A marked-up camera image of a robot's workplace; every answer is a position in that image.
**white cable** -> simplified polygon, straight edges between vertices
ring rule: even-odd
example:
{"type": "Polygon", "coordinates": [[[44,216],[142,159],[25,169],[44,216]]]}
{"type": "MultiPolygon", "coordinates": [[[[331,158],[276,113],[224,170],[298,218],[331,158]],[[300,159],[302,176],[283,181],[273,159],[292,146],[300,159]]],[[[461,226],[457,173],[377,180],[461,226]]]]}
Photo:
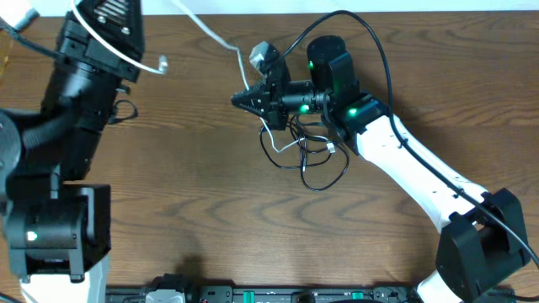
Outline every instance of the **white cable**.
{"type": "MultiPolygon", "coordinates": [[[[200,27],[200,29],[202,29],[207,35],[209,35],[213,40],[219,43],[222,47],[230,51],[236,51],[237,62],[239,63],[239,70],[242,73],[243,84],[245,84],[245,88],[249,90],[249,84],[247,82],[247,77],[245,76],[245,67],[243,66],[242,52],[240,51],[239,47],[234,46],[234,45],[229,45],[223,38],[221,38],[218,34],[216,34],[213,30],[211,30],[206,24],[204,24],[204,22],[202,22],[202,20],[200,20],[195,15],[195,13],[193,13],[188,7],[186,7],[180,0],[170,0],[170,2],[176,5],[179,9],[181,9],[187,16],[189,16],[189,18],[191,18],[191,20],[193,20],[193,22],[195,22],[196,25],[200,27]]],[[[303,138],[301,138],[299,140],[293,141],[291,144],[281,149],[278,149],[275,146],[275,140],[273,138],[273,134],[271,133],[270,128],[266,125],[266,122],[264,121],[263,118],[260,118],[260,120],[262,121],[262,124],[264,125],[265,129],[268,131],[269,138],[271,139],[271,146],[277,153],[281,153],[287,148],[294,146],[297,142],[301,142],[302,140],[304,140],[303,138]]]]}
{"type": "Polygon", "coordinates": [[[153,72],[153,73],[156,73],[156,74],[159,74],[159,75],[164,75],[167,73],[167,70],[168,70],[168,62],[167,62],[167,57],[166,56],[161,56],[159,58],[159,69],[156,70],[156,69],[153,69],[151,67],[148,67],[148,66],[145,66],[144,64],[141,64],[140,62],[137,62],[133,59],[131,59],[130,57],[124,55],[124,53],[122,53],[121,51],[119,50],[116,50],[111,44],[109,44],[109,42],[107,42],[105,39],[103,39],[95,30],[92,29],[92,27],[86,22],[86,20],[84,20],[83,16],[78,12],[78,9],[77,9],[77,4],[76,4],[76,1],[77,0],[71,0],[71,5],[72,5],[72,10],[73,10],[73,13],[75,14],[75,17],[77,17],[77,20],[78,22],[99,42],[101,43],[104,47],[107,48],[107,50],[111,51],[113,54],[117,55],[119,58],[121,58],[122,60],[142,69],[142,70],[145,70],[145,71],[148,71],[148,72],[153,72]]]}
{"type": "Polygon", "coordinates": [[[281,149],[277,149],[277,147],[275,147],[275,141],[274,141],[274,139],[273,139],[273,135],[271,134],[271,130],[270,130],[270,128],[268,127],[268,125],[266,124],[266,121],[264,121],[264,119],[262,119],[262,118],[260,118],[260,120],[262,121],[262,124],[264,125],[264,128],[268,131],[269,138],[271,139],[271,145],[272,145],[273,149],[275,149],[275,151],[276,151],[277,153],[282,153],[282,152],[283,152],[285,149],[287,149],[288,147],[294,146],[296,143],[305,140],[305,138],[301,138],[301,139],[298,139],[298,140],[296,140],[296,141],[293,141],[291,144],[289,144],[289,145],[287,145],[287,146],[285,146],[285,147],[283,147],[283,148],[281,148],[281,149]]]}
{"type": "Polygon", "coordinates": [[[245,84],[245,88],[249,90],[249,83],[247,82],[247,77],[245,76],[245,67],[243,67],[243,59],[242,59],[242,52],[240,51],[239,47],[234,45],[229,45],[223,38],[221,38],[218,34],[216,34],[213,30],[211,30],[202,20],[200,20],[195,13],[193,13],[188,7],[186,7],[181,1],[179,0],[170,0],[170,2],[174,5],[176,5],[179,9],[181,9],[193,22],[195,22],[196,25],[200,27],[207,35],[209,35],[213,40],[215,40],[217,43],[219,43],[222,47],[226,48],[230,51],[236,51],[237,53],[237,61],[239,63],[239,70],[242,73],[242,79],[243,84],[245,84]]]}

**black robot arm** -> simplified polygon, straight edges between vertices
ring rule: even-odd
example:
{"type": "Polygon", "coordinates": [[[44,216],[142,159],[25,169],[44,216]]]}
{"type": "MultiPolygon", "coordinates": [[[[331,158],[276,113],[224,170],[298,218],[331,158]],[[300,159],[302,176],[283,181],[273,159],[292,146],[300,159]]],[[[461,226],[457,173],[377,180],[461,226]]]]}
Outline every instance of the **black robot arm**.
{"type": "MultiPolygon", "coordinates": [[[[108,1],[84,0],[77,8],[114,48],[140,61],[141,3],[123,3],[118,14],[107,14],[108,1]]],[[[2,25],[24,43],[14,28],[2,25]]],[[[107,50],[71,11],[55,50],[41,53],[55,61],[40,112],[0,109],[4,236],[12,272],[23,281],[32,274],[70,274],[82,281],[110,250],[110,188],[64,181],[86,177],[101,133],[115,117],[118,92],[129,92],[122,81],[136,82],[140,71],[107,50]]]]}

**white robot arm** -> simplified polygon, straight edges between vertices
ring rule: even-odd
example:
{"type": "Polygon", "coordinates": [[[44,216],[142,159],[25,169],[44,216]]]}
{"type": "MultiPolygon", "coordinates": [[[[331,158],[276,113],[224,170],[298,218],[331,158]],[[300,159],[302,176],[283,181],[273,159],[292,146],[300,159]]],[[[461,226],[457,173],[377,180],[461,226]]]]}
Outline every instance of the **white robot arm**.
{"type": "MultiPolygon", "coordinates": [[[[401,136],[429,164],[445,177],[462,187],[477,201],[483,201],[481,194],[485,188],[465,179],[448,167],[437,156],[417,141],[404,127],[398,117],[395,123],[401,136]]],[[[449,216],[457,212],[466,214],[473,208],[462,197],[455,198],[455,192],[448,189],[435,175],[415,160],[401,147],[395,137],[389,118],[382,116],[366,126],[366,131],[357,135],[357,147],[362,157],[377,165],[397,182],[427,213],[438,232],[451,221],[449,216]]],[[[459,303],[458,298],[440,277],[437,271],[418,286],[418,294],[425,303],[459,303]]]]}

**black cylinder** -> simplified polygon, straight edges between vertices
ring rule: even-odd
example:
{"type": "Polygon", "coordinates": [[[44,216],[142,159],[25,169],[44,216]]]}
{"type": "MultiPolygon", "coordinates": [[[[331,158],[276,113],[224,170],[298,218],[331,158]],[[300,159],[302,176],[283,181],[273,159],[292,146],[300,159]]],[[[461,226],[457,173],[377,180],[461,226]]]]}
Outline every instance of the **black cylinder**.
{"type": "Polygon", "coordinates": [[[344,40],[335,35],[318,37],[309,44],[307,47],[309,69],[317,90],[334,89],[334,79],[329,63],[346,52],[344,40]]]}
{"type": "Polygon", "coordinates": [[[86,177],[120,84],[121,78],[85,63],[55,64],[41,103],[41,113],[54,114],[66,108],[77,112],[77,121],[66,143],[69,149],[64,151],[60,166],[63,179],[81,180],[86,177]]]}

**table surface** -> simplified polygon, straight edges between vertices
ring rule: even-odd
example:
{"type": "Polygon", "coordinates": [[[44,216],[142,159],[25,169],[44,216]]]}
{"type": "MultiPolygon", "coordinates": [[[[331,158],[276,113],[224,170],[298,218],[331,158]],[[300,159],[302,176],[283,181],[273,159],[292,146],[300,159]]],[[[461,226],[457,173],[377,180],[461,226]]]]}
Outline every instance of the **table surface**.
{"type": "MultiPolygon", "coordinates": [[[[261,40],[284,50],[317,17],[202,18],[249,53],[261,40]]],[[[405,125],[467,178],[515,193],[539,249],[539,13],[364,17],[386,50],[405,125]]],[[[41,19],[26,34],[52,47],[60,26],[41,19]]],[[[354,157],[333,188],[306,190],[298,172],[266,159],[259,120],[231,106],[243,89],[235,55],[183,16],[147,17],[145,27],[144,62],[157,65],[167,54],[170,72],[142,73],[131,85],[140,118],[106,128],[86,180],[113,189],[110,284],[145,284],[164,273],[236,284],[417,284],[435,269],[435,228],[384,172],[354,157]]],[[[329,34],[345,38],[363,87],[385,99],[374,43],[346,17],[314,30],[288,57],[292,77],[309,77],[306,45],[329,34]]],[[[0,106],[38,109],[50,73],[50,59],[16,45],[0,106]]],[[[256,82],[257,72],[248,78],[256,82]]],[[[279,159],[296,163],[297,152],[279,159]]],[[[327,183],[342,163],[336,157],[307,178],[327,183]]],[[[0,252],[0,290],[17,295],[5,241],[0,252]]],[[[536,295],[537,275],[529,265],[506,282],[536,295]]]]}

